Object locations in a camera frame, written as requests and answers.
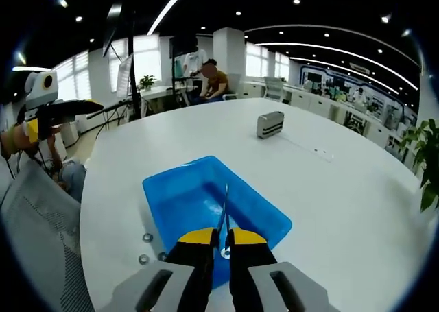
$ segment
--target floor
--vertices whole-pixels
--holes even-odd
[[[110,129],[117,127],[117,121],[110,122]],[[86,161],[91,156],[91,152],[93,151],[93,147],[95,146],[96,141],[96,135],[100,130],[100,126],[90,130],[89,132],[86,132],[85,134],[81,135],[81,137],[78,139],[75,145],[68,147],[66,149],[67,151],[67,158],[76,157],[80,159],[81,163],[86,165]]]

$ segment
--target man sitting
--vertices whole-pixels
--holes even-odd
[[[217,61],[209,59],[201,68],[201,73],[208,79],[206,89],[199,97],[194,98],[192,104],[204,104],[214,101],[222,101],[222,95],[228,91],[227,75],[216,67]]]

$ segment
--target metal nut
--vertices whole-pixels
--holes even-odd
[[[148,264],[150,262],[150,258],[146,254],[142,254],[139,256],[139,263],[141,265]]]
[[[165,259],[167,258],[167,254],[165,252],[161,252],[160,254],[158,254],[157,259],[159,261],[165,261]]]
[[[145,233],[145,234],[143,235],[143,237],[142,237],[142,240],[144,240],[144,242],[149,243],[149,242],[152,241],[153,238],[154,238],[154,237],[152,236],[151,233]]]

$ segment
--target potted plant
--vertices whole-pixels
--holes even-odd
[[[434,119],[424,120],[419,128],[408,129],[400,146],[405,148],[412,142],[416,142],[414,166],[422,167],[423,170],[420,181],[422,192],[420,211],[425,211],[434,202],[436,203],[434,209],[437,209],[439,207],[439,202],[436,202],[439,196],[439,128],[436,127]]]
[[[153,75],[145,75],[140,79],[139,86],[140,89],[145,89],[146,91],[151,90],[151,86],[154,84],[156,78]]]

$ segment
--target led light strip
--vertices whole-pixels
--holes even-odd
[[[332,47],[326,47],[326,46],[320,46],[320,45],[311,45],[309,43],[257,43],[256,46],[300,46],[300,47],[314,47],[314,48],[321,48],[321,49],[326,49],[326,50],[332,50],[332,51],[337,51],[339,53],[346,53],[348,55],[351,56],[355,56],[358,58],[361,58],[362,60],[367,60],[375,65],[378,65],[379,67],[382,67],[383,69],[395,74],[397,77],[399,77],[400,79],[402,79],[403,81],[405,81],[406,83],[408,83],[413,89],[415,89],[416,91],[418,90],[418,87],[416,87],[414,84],[412,84],[409,80],[405,79],[401,74],[393,71],[392,69],[389,69],[388,67],[375,62],[374,60],[371,60],[367,57],[358,55],[356,53],[351,53],[350,51],[347,50],[343,50],[343,49],[337,49],[337,48],[332,48]]]
[[[363,73],[360,73],[360,72],[356,72],[356,71],[353,71],[351,69],[347,69],[346,67],[340,67],[338,65],[331,64],[331,63],[326,63],[326,62],[321,62],[319,60],[308,60],[307,58],[290,57],[289,59],[290,60],[303,60],[304,62],[314,62],[314,63],[318,63],[318,64],[327,65],[327,66],[330,66],[330,67],[337,67],[339,69],[348,71],[349,73],[355,73],[355,74],[360,75],[362,77],[367,77],[369,80],[375,81],[376,83],[382,85],[383,87],[386,87],[389,91],[393,91],[395,94],[399,95],[399,93],[396,90],[394,90],[394,89],[390,88],[388,85],[386,85],[386,84],[384,84],[384,83],[374,79],[373,77],[369,77],[366,74],[363,74]]]
[[[51,69],[45,67],[13,67],[13,71],[50,71]]]
[[[353,31],[351,29],[344,29],[343,27],[328,26],[328,25],[314,25],[314,24],[283,24],[283,25],[271,25],[271,26],[264,26],[264,27],[256,27],[254,29],[247,29],[246,31],[244,31],[244,33],[252,32],[252,31],[259,31],[261,29],[276,29],[276,28],[280,28],[280,27],[319,27],[321,29],[336,29],[338,31],[344,31],[344,32],[356,34],[358,36],[363,36],[365,38],[369,38],[371,40],[375,40],[378,43],[381,43],[382,45],[385,45],[385,46],[395,50],[396,52],[400,53],[402,56],[404,56],[407,59],[411,60],[416,66],[421,67],[421,65],[418,64],[415,60],[411,59],[409,56],[405,55],[401,50],[393,47],[392,45],[389,45],[388,43],[385,43],[384,41],[381,41],[381,40],[379,40],[377,38],[374,38],[373,36],[369,36],[367,34],[364,34],[364,33],[361,33],[361,32],[357,32],[357,31]]]
[[[158,24],[165,18],[166,14],[171,10],[171,8],[176,4],[178,0],[169,0],[167,5],[163,8],[161,13],[157,16],[156,20],[152,24],[150,30],[148,31],[148,36],[154,33],[154,30],[157,28]]]

